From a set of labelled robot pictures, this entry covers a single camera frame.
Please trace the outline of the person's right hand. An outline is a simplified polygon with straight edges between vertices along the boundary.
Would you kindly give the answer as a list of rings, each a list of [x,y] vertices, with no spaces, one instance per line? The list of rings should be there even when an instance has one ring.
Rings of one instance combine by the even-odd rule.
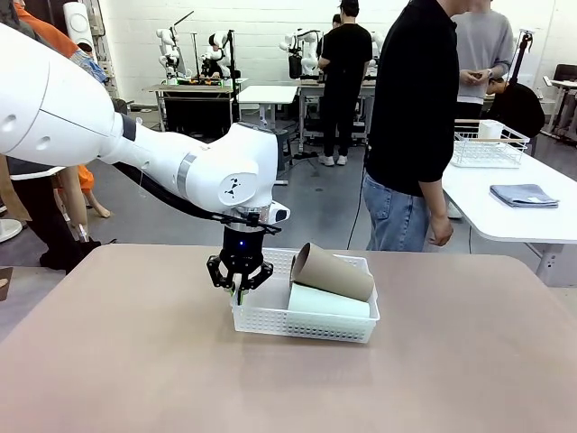
[[[431,216],[430,219],[431,235],[428,242],[431,245],[443,247],[453,235],[453,227],[447,215]]]

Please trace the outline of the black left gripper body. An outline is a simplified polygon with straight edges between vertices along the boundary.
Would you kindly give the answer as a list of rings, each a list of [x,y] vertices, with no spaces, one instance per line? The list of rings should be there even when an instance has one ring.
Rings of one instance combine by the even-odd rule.
[[[262,244],[262,231],[244,232],[226,226],[219,258],[228,276],[250,275],[260,268],[263,263]]]

